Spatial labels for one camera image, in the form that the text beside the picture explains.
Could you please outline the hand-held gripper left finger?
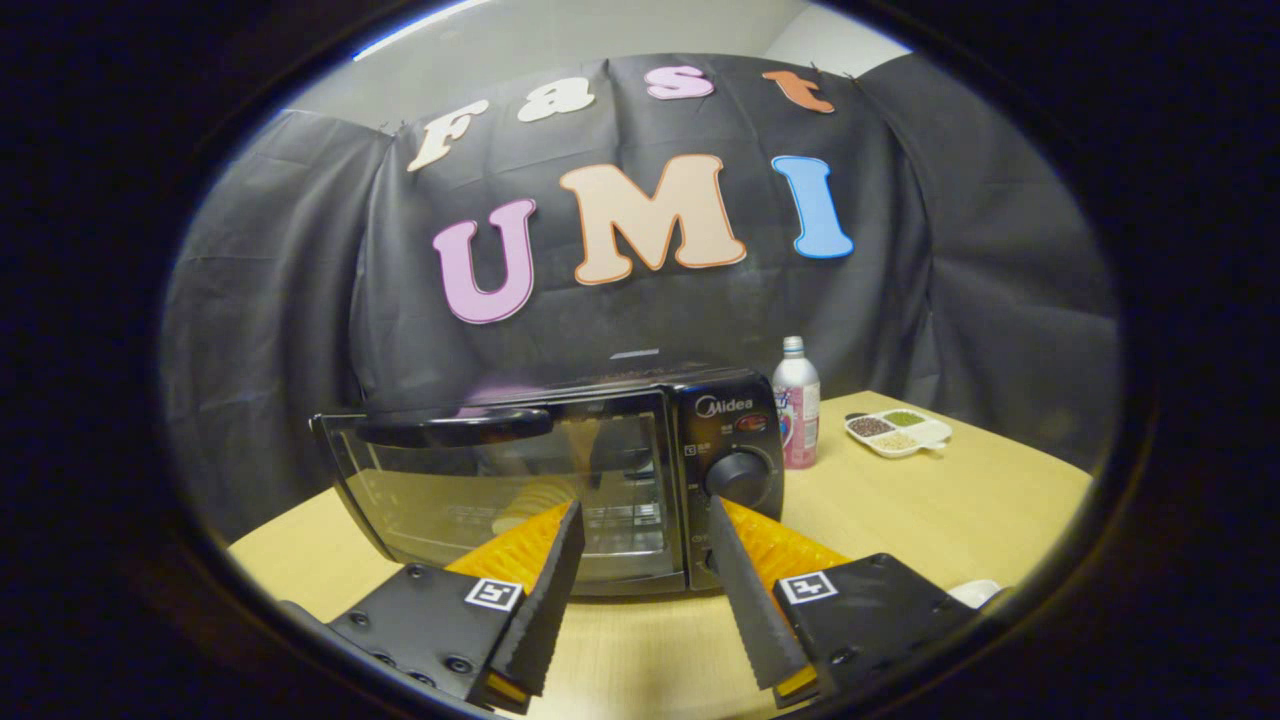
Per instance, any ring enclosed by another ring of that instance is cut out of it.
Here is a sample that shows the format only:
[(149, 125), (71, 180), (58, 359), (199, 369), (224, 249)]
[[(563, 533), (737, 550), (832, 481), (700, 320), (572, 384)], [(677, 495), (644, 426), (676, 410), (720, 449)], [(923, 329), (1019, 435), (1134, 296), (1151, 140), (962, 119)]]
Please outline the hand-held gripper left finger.
[(403, 700), (454, 716), (524, 715), (544, 692), (584, 547), (582, 506), (570, 501), (447, 568), (408, 562), (328, 623), (283, 609)]

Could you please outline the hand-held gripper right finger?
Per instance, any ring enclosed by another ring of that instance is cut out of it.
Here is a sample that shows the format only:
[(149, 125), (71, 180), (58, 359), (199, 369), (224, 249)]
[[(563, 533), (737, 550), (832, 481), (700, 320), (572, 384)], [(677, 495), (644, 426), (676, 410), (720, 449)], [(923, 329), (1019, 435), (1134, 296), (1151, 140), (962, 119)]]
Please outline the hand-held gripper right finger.
[(780, 708), (861, 701), (972, 625), (997, 582), (945, 591), (891, 553), (849, 559), (740, 503), (709, 503), (710, 556), (756, 684)]

